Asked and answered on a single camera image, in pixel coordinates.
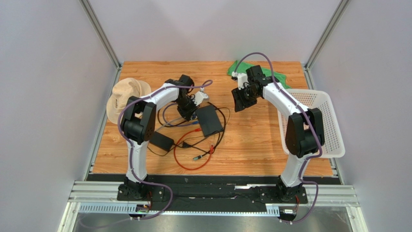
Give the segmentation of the black network switch box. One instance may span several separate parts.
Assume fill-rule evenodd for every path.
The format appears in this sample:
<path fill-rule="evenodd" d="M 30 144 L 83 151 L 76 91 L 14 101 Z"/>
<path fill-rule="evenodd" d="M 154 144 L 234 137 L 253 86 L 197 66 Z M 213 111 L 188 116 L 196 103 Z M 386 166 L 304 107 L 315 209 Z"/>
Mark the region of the black network switch box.
<path fill-rule="evenodd" d="M 223 126 L 213 105 L 198 108 L 195 113 L 204 137 L 223 131 Z"/>

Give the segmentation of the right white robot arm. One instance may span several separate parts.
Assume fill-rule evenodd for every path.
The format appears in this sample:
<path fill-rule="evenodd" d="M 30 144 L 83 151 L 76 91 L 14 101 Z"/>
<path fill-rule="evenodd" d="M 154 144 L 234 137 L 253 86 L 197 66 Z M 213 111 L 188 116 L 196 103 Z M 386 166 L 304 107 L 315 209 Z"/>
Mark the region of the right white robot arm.
<path fill-rule="evenodd" d="M 303 173 L 309 160 L 321 155 L 324 144 L 323 115 L 318 108 L 308 108 L 285 90 L 275 76 L 266 76 L 256 65 L 245 72 L 232 72 L 237 87 L 232 90 L 235 111 L 257 103 L 259 97 L 274 105 L 287 119 L 285 144 L 287 164 L 276 184 L 276 197 L 290 201 L 302 190 Z"/>

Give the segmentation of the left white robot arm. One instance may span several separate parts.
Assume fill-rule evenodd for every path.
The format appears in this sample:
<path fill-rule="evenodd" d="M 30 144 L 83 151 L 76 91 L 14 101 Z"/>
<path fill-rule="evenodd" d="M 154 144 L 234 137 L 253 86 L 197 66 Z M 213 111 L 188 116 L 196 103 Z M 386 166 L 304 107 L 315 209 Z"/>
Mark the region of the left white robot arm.
<path fill-rule="evenodd" d="M 145 196 L 149 185 L 146 181 L 147 146 L 154 134 L 156 114 L 159 109 L 174 102 L 180 116 L 189 121 L 199 106 L 194 98 L 188 95 L 194 87 L 194 81 L 189 76 L 182 75 L 178 80 L 167 80 L 152 93 L 128 99 L 119 116 L 119 132 L 127 141 L 129 150 L 128 170 L 119 191 L 132 192 L 139 198 Z"/>

